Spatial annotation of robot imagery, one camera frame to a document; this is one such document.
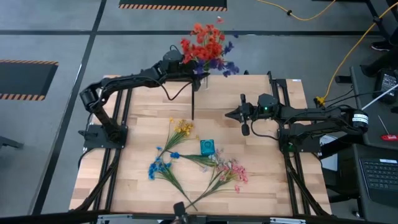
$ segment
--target yellow-black striped tape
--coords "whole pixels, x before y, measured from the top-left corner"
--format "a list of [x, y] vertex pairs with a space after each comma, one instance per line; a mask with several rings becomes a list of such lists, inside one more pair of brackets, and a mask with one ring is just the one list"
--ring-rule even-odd
[[227, 11], [226, 7], [213, 6], [163, 6], [163, 5], [148, 5], [148, 4], [120, 4], [120, 9], [160, 9], [160, 10], [188, 10], [188, 11]]
[[42, 101], [44, 95], [30, 95], [30, 94], [8, 94], [0, 93], [0, 100], [28, 100], [28, 101]]
[[0, 60], [0, 63], [35, 63], [42, 65], [59, 65], [58, 62], [54, 61], [38, 61], [38, 60]]

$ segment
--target red flower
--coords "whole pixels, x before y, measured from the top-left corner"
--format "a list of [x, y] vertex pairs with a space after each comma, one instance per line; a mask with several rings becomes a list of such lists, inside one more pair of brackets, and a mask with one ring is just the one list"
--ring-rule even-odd
[[217, 16], [217, 23], [218, 23], [218, 24], [224, 23], [224, 19], [221, 18], [220, 16]]
[[198, 59], [205, 61], [222, 60], [222, 41], [225, 40], [225, 35], [213, 24], [207, 24], [203, 27], [200, 23], [196, 23], [190, 34], [196, 35], [198, 45], [192, 44], [185, 38], [181, 40], [181, 47], [185, 56], [184, 63]]
[[213, 31], [214, 25], [213, 24], [206, 24], [206, 27], [209, 31]]
[[201, 24], [200, 24], [200, 23], [195, 23], [195, 25], [193, 26], [193, 31], [194, 31], [195, 33], [200, 33], [200, 32], [202, 32], [202, 31], [203, 31], [203, 28], [202, 28]]

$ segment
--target robotic arm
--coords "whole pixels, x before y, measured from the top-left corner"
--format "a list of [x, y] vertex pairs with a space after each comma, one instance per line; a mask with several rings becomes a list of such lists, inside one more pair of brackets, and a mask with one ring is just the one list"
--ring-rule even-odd
[[92, 130], [79, 132], [85, 137], [86, 142], [97, 142], [95, 146], [104, 146], [104, 144], [98, 144], [98, 139], [106, 138], [105, 144], [110, 143], [110, 145], [107, 144], [108, 146], [112, 146], [112, 143], [118, 146], [123, 145], [125, 141], [124, 132], [126, 132], [124, 129], [127, 127], [118, 125], [115, 120], [106, 114], [103, 108], [103, 105], [106, 104], [109, 97], [115, 91], [140, 86], [155, 88], [161, 86], [166, 81], [189, 82], [192, 83], [193, 91], [197, 91], [200, 87], [200, 80], [209, 74], [194, 74], [195, 62], [183, 64], [182, 60], [183, 55], [178, 50], [171, 50], [163, 56], [163, 60], [157, 62], [151, 68], [141, 70], [140, 74], [118, 78], [104, 78], [85, 88], [80, 93], [84, 107], [88, 112], [93, 113], [102, 124], [100, 128], [91, 125]]
[[[241, 106], [236, 110], [225, 114], [226, 117], [235, 119], [242, 123], [242, 134], [250, 134], [246, 121], [253, 122], [258, 119], [273, 119], [280, 128], [278, 130], [279, 141], [289, 143], [293, 146], [301, 146], [308, 137], [314, 135], [343, 131], [347, 134], [360, 135], [368, 130], [368, 116], [361, 110], [354, 109], [347, 105], [332, 106], [329, 108], [295, 109], [278, 102], [276, 98], [268, 94], [259, 96], [257, 106], [246, 102], [246, 97], [241, 94]], [[321, 121], [309, 125], [295, 124], [296, 121]]]

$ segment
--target black wire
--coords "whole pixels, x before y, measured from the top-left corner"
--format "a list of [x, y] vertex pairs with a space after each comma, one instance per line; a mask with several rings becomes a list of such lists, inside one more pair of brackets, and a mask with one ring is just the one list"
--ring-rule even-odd
[[339, 101], [336, 101], [336, 102], [332, 103], [332, 104], [329, 105], [328, 107], [331, 107], [331, 106], [333, 106], [333, 105], [335, 105], [335, 104], [337, 104], [337, 103], [340, 103], [341, 101], [345, 101], [345, 100], [348, 100], [348, 99], [351, 99], [351, 98], [354, 98], [354, 97], [359, 97], [359, 96], [368, 95], [368, 94], [373, 94], [373, 93], [382, 93], [382, 92], [384, 92], [384, 91], [379, 90], [379, 91], [372, 91], [372, 92], [369, 92], [369, 93], [360, 93], [360, 94], [357, 94], [357, 95], [349, 96], [349, 97], [343, 98], [343, 99], [341, 99], [341, 100], [339, 100]]
[[167, 92], [166, 88], [163, 86], [163, 84], [161, 84], [160, 82], [158, 82], [157, 80], [155, 80], [155, 79], [153, 79], [153, 78], [149, 78], [149, 77], [147, 77], [147, 78], [150, 79], [150, 80], [152, 80], [152, 81], [154, 81], [154, 82], [156, 82], [157, 84], [159, 84], [160, 87], [162, 87], [163, 90], [164, 90], [164, 92], [166, 93], [167, 99], [169, 99], [170, 101], [173, 101], [176, 97], [178, 97], [178, 95], [182, 92], [182, 90], [183, 90], [185, 87], [189, 86], [189, 84], [192, 84], [192, 82], [188, 82], [187, 84], [185, 84], [185, 86], [183, 86], [183, 87], [181, 88], [181, 90], [178, 91], [178, 93], [177, 93], [173, 98], [170, 98], [170, 95], [169, 95], [169, 93]]
[[[90, 125], [90, 118], [91, 118], [91, 115], [93, 115], [93, 113], [90, 113], [90, 114], [88, 115], [88, 117], [87, 117], [84, 139], [86, 139], [86, 133], [87, 133], [87, 131], [88, 131], [88, 126]], [[92, 150], [92, 149], [87, 149], [87, 150], [80, 156], [79, 161], [78, 161], [78, 164], [77, 164], [77, 168], [78, 168], [78, 169], [80, 168], [80, 162], [81, 162], [81, 160], [83, 159], [83, 157], [84, 157], [87, 153], [89, 153], [91, 150]]]
[[180, 50], [174, 44], [170, 45], [170, 50], [172, 50], [172, 47], [174, 47], [178, 52], [180, 52]]
[[313, 154], [313, 156], [318, 159], [318, 161], [321, 163], [321, 167], [323, 167], [322, 160], [319, 158], [319, 156], [315, 152], [311, 152], [311, 154]]
[[77, 169], [80, 168], [80, 163], [81, 163], [81, 160], [83, 159], [83, 157], [84, 157], [87, 153], [91, 152], [91, 150], [92, 150], [92, 149], [87, 149], [87, 150], [80, 156], [79, 161], [78, 161], [78, 163], [77, 163]]
[[279, 140], [279, 139], [275, 138], [274, 136], [270, 136], [270, 135], [267, 135], [267, 134], [257, 134], [257, 133], [254, 131], [254, 129], [253, 129], [253, 123], [254, 123], [254, 122], [256, 122], [256, 120], [254, 120], [254, 121], [251, 122], [251, 124], [250, 124], [250, 129], [251, 129], [251, 132], [252, 132], [255, 136], [265, 137], [265, 138], [271, 138], [271, 139], [276, 140], [276, 141]]
[[345, 93], [344, 95], [341, 95], [341, 96], [339, 96], [339, 97], [337, 97], [337, 98], [334, 98], [334, 99], [332, 99], [332, 100], [326, 100], [325, 103], [338, 100], [338, 99], [340, 99], [340, 98], [342, 98], [342, 97], [344, 97], [344, 96], [350, 94], [352, 91], [354, 91], [354, 89], [353, 89], [353, 86], [351, 85], [351, 90], [350, 90], [349, 92], [347, 92], [347, 93]]

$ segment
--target teal box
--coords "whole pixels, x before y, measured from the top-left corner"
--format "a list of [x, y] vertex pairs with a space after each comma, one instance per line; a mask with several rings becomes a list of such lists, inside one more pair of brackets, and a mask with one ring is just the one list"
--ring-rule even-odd
[[216, 153], [216, 149], [214, 147], [214, 140], [201, 140], [200, 141], [200, 153], [203, 156], [210, 156]]

